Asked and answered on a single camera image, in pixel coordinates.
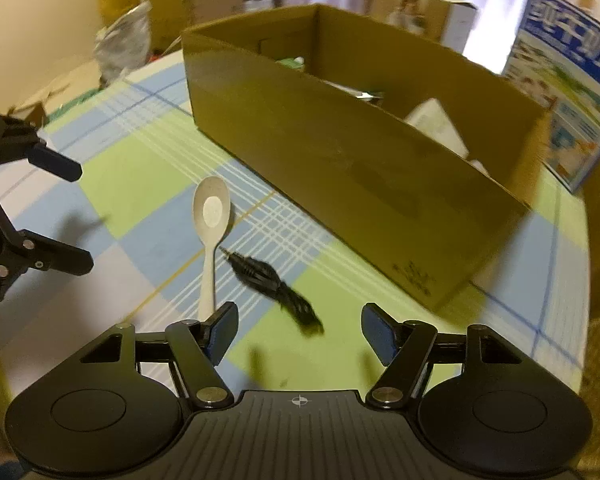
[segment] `silver bolt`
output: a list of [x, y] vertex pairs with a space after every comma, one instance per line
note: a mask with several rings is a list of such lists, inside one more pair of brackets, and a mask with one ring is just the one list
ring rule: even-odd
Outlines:
[[9, 269], [4, 265], [0, 265], [0, 278], [6, 278], [9, 275]]
[[371, 396], [383, 404], [393, 404], [402, 399], [402, 392], [392, 386], [381, 386], [373, 390]]
[[218, 386], [207, 386], [196, 392], [196, 397], [205, 404], [216, 404], [226, 399], [228, 393]]

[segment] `checkered tablecloth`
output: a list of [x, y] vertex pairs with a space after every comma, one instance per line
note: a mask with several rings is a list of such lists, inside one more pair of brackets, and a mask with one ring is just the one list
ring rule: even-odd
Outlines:
[[[247, 290], [216, 256], [218, 303], [234, 301], [240, 329], [218, 367], [230, 388], [358, 388], [381, 364], [360, 330], [373, 301], [397, 319], [442, 332], [485, 323], [577, 390], [589, 313], [583, 201], [547, 171], [534, 211], [509, 245], [435, 313], [360, 259], [288, 199], [200, 133], [182, 54], [133, 73], [45, 129], [78, 160], [67, 183], [26, 162], [0, 167], [0, 201], [17, 228], [89, 251], [82, 277], [30, 270], [0, 303], [0, 416], [13, 396], [121, 320], [139, 332], [195, 318], [203, 251], [191, 219], [197, 183], [228, 183], [236, 221], [222, 245], [271, 263], [314, 306], [324, 336], [306, 338], [290, 316]], [[433, 381], [458, 373], [440, 365]], [[143, 373], [168, 382], [168, 370]]]

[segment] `small cardboard box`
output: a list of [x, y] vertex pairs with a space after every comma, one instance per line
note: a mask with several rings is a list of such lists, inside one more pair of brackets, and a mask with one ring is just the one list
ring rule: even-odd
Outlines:
[[[528, 211], [544, 110], [448, 48], [322, 5], [218, 20], [182, 40], [200, 130], [425, 306]], [[304, 72], [274, 61], [299, 56]], [[383, 91], [382, 108], [323, 80]], [[404, 123], [431, 97], [491, 178]]]
[[243, 0], [149, 0], [152, 49], [165, 50], [189, 25], [242, 12]]
[[370, 15], [462, 54], [477, 13], [462, 0], [374, 0]]

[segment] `tablecloth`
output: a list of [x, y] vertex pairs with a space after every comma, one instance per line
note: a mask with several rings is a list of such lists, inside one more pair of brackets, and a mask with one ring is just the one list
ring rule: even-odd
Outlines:
[[[218, 304], [231, 300], [240, 311], [238, 335], [218, 367], [234, 393], [357, 388], [364, 395], [383, 370], [360, 330], [369, 301], [441, 332], [485, 323], [571, 388], [580, 386], [586, 211], [546, 170], [533, 211], [508, 245], [431, 312], [197, 130], [179, 52], [69, 111], [43, 136], [82, 164], [82, 178], [63, 182], [26, 161], [2, 166], [0, 202], [17, 228], [77, 244], [95, 265], [81, 277], [30, 270], [0, 303], [0, 420], [13, 396], [109, 326], [129, 320], [138, 332], [159, 331], [196, 317], [203, 251], [190, 206], [210, 174], [227, 181], [236, 210], [222, 246], [272, 264], [325, 329], [304, 336], [216, 256]], [[432, 383], [458, 372], [458, 365], [437, 365]], [[142, 373], [170, 382], [163, 365]]]

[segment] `spoon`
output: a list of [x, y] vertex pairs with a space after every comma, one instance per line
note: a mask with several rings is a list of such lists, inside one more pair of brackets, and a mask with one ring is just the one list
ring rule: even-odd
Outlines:
[[229, 189], [219, 176], [208, 176], [198, 184], [193, 195], [193, 223], [205, 247], [205, 263], [202, 267], [198, 320], [207, 320], [216, 310], [216, 282], [214, 255], [216, 247], [224, 238], [229, 225], [231, 199]]

